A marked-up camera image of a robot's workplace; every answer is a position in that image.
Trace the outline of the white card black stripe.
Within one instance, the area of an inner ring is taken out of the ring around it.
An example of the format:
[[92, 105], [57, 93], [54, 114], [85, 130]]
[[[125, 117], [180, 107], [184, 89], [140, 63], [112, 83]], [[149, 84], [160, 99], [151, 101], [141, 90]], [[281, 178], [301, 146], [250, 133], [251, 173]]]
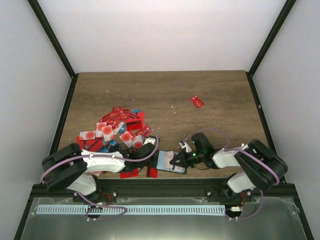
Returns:
[[174, 166], [174, 167], [172, 168], [172, 171], [173, 171], [173, 172], [177, 172], [177, 173], [184, 174], [184, 173], [186, 172], [186, 169], [183, 168], [183, 167]]

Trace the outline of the white card blossom print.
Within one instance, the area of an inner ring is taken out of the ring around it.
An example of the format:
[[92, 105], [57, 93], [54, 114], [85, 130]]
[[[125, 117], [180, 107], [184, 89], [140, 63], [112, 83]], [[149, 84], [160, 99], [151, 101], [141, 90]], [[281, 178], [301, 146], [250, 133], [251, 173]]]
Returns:
[[157, 165], [158, 170], [172, 170], [173, 165], [170, 164], [170, 161], [174, 158], [173, 151], [162, 151], [158, 152]]

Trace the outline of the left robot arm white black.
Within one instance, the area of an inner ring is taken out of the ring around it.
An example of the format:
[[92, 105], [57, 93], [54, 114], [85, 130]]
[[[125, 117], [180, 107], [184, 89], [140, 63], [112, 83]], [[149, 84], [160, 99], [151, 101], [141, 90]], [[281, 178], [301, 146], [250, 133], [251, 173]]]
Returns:
[[72, 143], [42, 160], [40, 181], [48, 191], [74, 191], [91, 202], [97, 202], [103, 193], [94, 172], [133, 174], [145, 167], [156, 166], [158, 142], [148, 142], [139, 148], [130, 147], [113, 152], [93, 152]]

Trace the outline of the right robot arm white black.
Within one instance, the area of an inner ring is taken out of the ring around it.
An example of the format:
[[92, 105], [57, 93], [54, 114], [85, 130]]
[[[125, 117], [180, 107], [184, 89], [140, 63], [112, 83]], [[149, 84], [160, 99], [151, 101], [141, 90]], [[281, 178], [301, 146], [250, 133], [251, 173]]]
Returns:
[[181, 152], [170, 164], [181, 168], [194, 168], [200, 163], [209, 169], [240, 167], [242, 172], [229, 176], [220, 187], [223, 198], [229, 202], [236, 200], [243, 191], [266, 191], [278, 185], [288, 171], [288, 165], [257, 139], [240, 147], [221, 149], [215, 149], [202, 132], [192, 135], [191, 140], [195, 150], [191, 150], [186, 141], [181, 141]]

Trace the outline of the red card black stripe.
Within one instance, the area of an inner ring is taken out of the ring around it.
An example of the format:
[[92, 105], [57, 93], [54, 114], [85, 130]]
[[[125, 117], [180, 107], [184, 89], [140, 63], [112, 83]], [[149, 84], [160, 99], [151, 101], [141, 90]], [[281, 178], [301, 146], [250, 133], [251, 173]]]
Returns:
[[147, 178], [157, 178], [158, 177], [158, 170], [153, 167], [148, 167], [146, 170]]

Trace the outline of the red VIP card centre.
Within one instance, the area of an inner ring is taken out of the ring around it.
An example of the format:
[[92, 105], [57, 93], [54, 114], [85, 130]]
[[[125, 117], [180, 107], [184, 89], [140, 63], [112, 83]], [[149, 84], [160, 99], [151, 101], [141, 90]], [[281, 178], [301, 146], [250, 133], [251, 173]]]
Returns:
[[148, 125], [145, 125], [141, 129], [136, 131], [135, 135], [145, 137], [145, 136], [148, 136], [151, 132], [152, 132], [152, 129]]

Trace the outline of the white red circle card centre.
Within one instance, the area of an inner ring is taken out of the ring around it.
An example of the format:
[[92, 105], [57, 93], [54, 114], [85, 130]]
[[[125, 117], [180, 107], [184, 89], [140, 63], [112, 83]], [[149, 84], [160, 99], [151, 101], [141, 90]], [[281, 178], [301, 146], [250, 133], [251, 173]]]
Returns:
[[132, 147], [133, 146], [133, 138], [135, 137], [135, 135], [130, 132], [130, 131], [126, 131], [124, 132], [122, 135], [119, 136], [119, 138], [121, 139], [121, 141], [128, 147]]

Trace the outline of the blue card top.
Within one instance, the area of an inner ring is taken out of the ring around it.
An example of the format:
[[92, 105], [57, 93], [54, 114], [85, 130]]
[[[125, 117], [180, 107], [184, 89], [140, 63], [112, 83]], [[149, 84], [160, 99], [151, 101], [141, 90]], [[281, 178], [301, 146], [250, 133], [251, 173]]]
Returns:
[[142, 110], [141, 109], [132, 109], [131, 112], [133, 114], [136, 114], [136, 113], [142, 112]]

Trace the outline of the white red circle card upper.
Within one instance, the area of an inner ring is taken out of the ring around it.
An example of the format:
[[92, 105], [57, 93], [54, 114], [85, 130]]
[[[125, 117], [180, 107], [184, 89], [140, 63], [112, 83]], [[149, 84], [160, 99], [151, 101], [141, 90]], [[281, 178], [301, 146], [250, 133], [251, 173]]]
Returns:
[[111, 141], [115, 139], [114, 131], [111, 125], [106, 125], [102, 129], [103, 139], [105, 141]]

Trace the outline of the red VIP card top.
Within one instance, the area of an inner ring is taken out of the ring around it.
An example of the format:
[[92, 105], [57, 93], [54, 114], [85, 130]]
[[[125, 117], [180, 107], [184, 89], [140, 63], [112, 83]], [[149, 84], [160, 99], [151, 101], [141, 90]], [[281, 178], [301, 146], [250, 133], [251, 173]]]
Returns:
[[100, 123], [103, 123], [103, 122], [107, 122], [107, 121], [109, 121], [109, 120], [116, 120], [116, 119], [118, 119], [123, 113], [124, 113], [123, 110], [109, 112], [108, 114], [104, 115], [104, 116], [99, 120], [99, 122], [100, 122]]

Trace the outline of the lone red VIP card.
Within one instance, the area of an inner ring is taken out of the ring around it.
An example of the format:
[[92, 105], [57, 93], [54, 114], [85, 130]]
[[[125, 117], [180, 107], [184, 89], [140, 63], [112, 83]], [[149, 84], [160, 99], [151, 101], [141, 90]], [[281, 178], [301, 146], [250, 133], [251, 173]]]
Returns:
[[205, 103], [197, 95], [192, 96], [189, 100], [198, 109], [205, 105]]

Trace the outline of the white red circle card left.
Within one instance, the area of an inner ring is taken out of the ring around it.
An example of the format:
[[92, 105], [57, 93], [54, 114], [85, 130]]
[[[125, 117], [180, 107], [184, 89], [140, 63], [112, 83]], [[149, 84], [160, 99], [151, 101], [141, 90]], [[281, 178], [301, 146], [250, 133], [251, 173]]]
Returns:
[[79, 133], [79, 140], [86, 141], [86, 140], [94, 140], [96, 138], [96, 132], [92, 131], [81, 131]]

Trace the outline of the red striped card near rail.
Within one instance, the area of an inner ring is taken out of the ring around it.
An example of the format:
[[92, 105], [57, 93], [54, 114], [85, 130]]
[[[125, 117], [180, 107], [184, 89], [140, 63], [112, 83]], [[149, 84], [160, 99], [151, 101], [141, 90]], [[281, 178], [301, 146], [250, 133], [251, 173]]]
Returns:
[[135, 169], [130, 172], [121, 172], [120, 173], [120, 178], [121, 179], [126, 179], [126, 178], [133, 178], [133, 177], [138, 177], [139, 176], [139, 170]]

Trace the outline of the black aluminium frame rail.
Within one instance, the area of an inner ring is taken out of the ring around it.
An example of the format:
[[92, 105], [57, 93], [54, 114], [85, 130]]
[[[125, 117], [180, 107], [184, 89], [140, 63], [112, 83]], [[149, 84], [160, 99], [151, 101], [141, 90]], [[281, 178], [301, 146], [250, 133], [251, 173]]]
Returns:
[[[126, 198], [207, 198], [208, 202], [239, 202], [240, 195], [227, 197], [223, 194], [222, 186], [226, 178], [124, 178], [99, 179], [98, 193], [107, 193], [111, 201]], [[33, 185], [31, 197], [72, 197], [73, 191], [64, 189], [49, 192], [46, 185]], [[293, 183], [282, 183], [263, 190], [264, 197], [299, 198]]]

